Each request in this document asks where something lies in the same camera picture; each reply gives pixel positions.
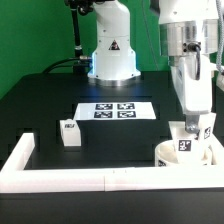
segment black tabletop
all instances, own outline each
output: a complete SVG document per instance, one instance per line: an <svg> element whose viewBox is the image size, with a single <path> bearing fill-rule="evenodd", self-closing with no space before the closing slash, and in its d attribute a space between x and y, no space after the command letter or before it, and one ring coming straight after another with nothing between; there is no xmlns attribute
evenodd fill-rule
<svg viewBox="0 0 224 224"><path fill-rule="evenodd" d="M224 144L224 94L213 86L214 133ZM78 121L81 147L64 147L59 121L78 103L152 102L156 120ZM32 74L0 101L0 166L24 132L36 147L26 169L149 167L168 121L184 120L168 72L112 88L84 76ZM0 195L0 223L223 223L223 189Z"/></svg>

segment green wall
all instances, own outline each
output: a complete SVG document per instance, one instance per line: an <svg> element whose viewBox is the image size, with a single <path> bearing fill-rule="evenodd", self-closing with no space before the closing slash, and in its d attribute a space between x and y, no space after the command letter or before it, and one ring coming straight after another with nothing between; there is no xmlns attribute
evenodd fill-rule
<svg viewBox="0 0 224 224"><path fill-rule="evenodd" d="M147 38L141 0L121 0L131 12L131 43L141 71L156 70ZM147 26L160 70L167 59L159 56L158 18L143 0ZM85 54L96 47L96 15L80 16ZM0 1L0 98L24 75L39 73L49 64L73 56L70 10L64 0Z"/></svg>

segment small white cube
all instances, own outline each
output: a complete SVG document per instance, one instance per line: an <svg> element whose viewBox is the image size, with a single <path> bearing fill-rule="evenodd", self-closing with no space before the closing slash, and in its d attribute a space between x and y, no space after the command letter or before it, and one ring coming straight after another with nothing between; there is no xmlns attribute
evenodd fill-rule
<svg viewBox="0 0 224 224"><path fill-rule="evenodd" d="M60 121L60 128L64 146L81 146L80 129L75 120Z"/></svg>

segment printed marker sheet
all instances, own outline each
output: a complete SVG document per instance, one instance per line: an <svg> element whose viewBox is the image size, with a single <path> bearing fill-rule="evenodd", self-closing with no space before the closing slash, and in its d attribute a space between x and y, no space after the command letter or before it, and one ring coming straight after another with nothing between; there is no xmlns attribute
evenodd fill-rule
<svg viewBox="0 0 224 224"><path fill-rule="evenodd" d="M74 120L156 119L151 102L79 103Z"/></svg>

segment cable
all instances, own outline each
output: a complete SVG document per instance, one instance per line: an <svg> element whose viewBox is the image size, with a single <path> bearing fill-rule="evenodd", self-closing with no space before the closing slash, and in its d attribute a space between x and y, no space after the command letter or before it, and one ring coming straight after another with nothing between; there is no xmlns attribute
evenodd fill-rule
<svg viewBox="0 0 224 224"><path fill-rule="evenodd" d="M49 73L49 71L52 70L52 68L54 68L57 65L60 65L60 64L63 64L63 63L69 62L69 61L78 61L78 60L79 60L79 58L67 58L64 60L57 61L57 62L53 63L52 65L48 66L47 68L45 68L42 73L47 74L47 73Z"/></svg>
<svg viewBox="0 0 224 224"><path fill-rule="evenodd" d="M74 40L75 40L75 56L79 57L83 54L82 46L81 46L81 40L80 40L80 32L79 32L79 22L78 22L78 14L77 9L71 7L71 13L72 13L72 22L73 22L73 33L74 33Z"/></svg>
<svg viewBox="0 0 224 224"><path fill-rule="evenodd" d="M216 0L217 11L219 15L219 26L220 26L220 40L219 40L219 49L217 52L216 58L216 67L220 74L224 76L224 70L222 68L222 54L223 54L223 47L224 47L224 21L222 15L222 4L220 0Z"/></svg>
<svg viewBox="0 0 224 224"><path fill-rule="evenodd" d="M57 68L74 68L74 67L89 67L89 66L88 65L84 65L84 64L56 65L56 66L52 67L51 70L49 70L45 74L49 74L52 70L57 69Z"/></svg>
<svg viewBox="0 0 224 224"><path fill-rule="evenodd" d="M148 27L147 18L146 18L146 14L145 14L145 10L144 10L144 0L141 0L141 6L142 6L142 14L143 14L143 19L144 19L144 23L145 23L147 38L148 38L148 42L149 42L149 48L152 52L152 57L153 57L153 61L154 61L155 65L156 65L156 70L159 71L159 67L158 67L158 63L157 63L157 60L156 60L154 48L153 48L153 45L152 45L150 30L149 30L149 27Z"/></svg>
<svg viewBox="0 0 224 224"><path fill-rule="evenodd" d="M200 73L201 73L201 48L199 47L199 45L195 46L195 50L196 50L196 59L197 59L197 72L196 72L196 80L200 80Z"/></svg>
<svg viewBox="0 0 224 224"><path fill-rule="evenodd" d="M201 47L200 43L190 43L187 46L190 52L196 52L196 59L197 59L197 71L196 71L196 80L200 80L200 73L201 73Z"/></svg>

